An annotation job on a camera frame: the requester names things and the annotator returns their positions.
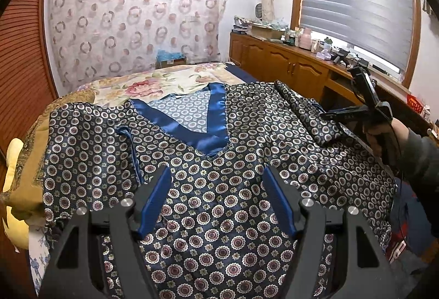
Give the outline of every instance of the red basket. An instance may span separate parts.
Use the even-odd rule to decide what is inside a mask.
[[[412,95],[407,95],[407,104],[417,113],[421,113],[422,109],[424,108],[423,104],[419,102],[415,96]]]

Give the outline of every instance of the cardboard box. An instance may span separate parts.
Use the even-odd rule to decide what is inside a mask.
[[[163,69],[165,67],[170,67],[174,65],[186,65],[186,59],[177,59],[177,60],[167,60],[167,61],[158,61],[156,62],[157,69]]]
[[[262,40],[280,39],[284,33],[269,26],[256,26],[254,24],[252,24],[252,30],[250,31],[251,36]]]

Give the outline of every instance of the metal screw cap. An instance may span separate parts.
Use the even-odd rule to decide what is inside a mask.
[[[130,207],[133,204],[133,199],[130,198],[125,198],[120,202],[120,205],[122,205],[123,207]]]
[[[311,206],[314,205],[314,200],[313,200],[313,199],[310,199],[310,198],[304,198],[304,199],[302,200],[302,204],[303,204],[303,206],[311,207]]]
[[[87,213],[86,207],[78,207],[76,209],[76,214],[78,214],[79,216],[85,215],[86,213]]]
[[[349,212],[351,215],[358,215],[359,210],[358,210],[358,208],[355,207],[355,206],[349,206],[349,207],[348,207],[348,212]]]

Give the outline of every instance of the floral bedspread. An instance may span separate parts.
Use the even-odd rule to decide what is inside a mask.
[[[94,103],[102,107],[122,105],[129,98],[150,102],[169,94],[190,94],[203,89],[210,82],[229,85],[243,83],[221,63],[176,65],[153,72],[105,78],[86,84],[80,89],[96,92]],[[49,262],[49,249],[43,229],[29,227],[29,261],[35,290],[40,291],[44,271]]]
[[[176,65],[152,72],[104,78],[81,86],[80,89],[96,91],[95,105],[120,106],[129,98],[150,102],[169,94],[191,94],[219,82],[228,85],[243,83],[226,70],[222,63]]]

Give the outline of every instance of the wooden wardrobe door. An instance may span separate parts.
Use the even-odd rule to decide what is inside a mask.
[[[265,72],[269,82],[280,80],[291,86],[292,65],[295,62],[295,55],[285,50],[267,47],[268,57],[266,60]]]
[[[242,64],[243,41],[244,38],[240,38],[237,34],[230,33],[229,56],[231,61],[238,66]]]
[[[10,141],[23,140],[45,107],[58,97],[47,61],[43,1],[11,0],[0,17],[0,190]],[[2,298],[36,298],[27,251],[16,252],[2,222],[0,279]]]
[[[57,98],[43,31],[43,0],[11,0],[0,17],[0,149],[23,139]]]
[[[241,68],[258,81],[268,81],[265,75],[266,48],[258,39],[249,39],[243,46]]]

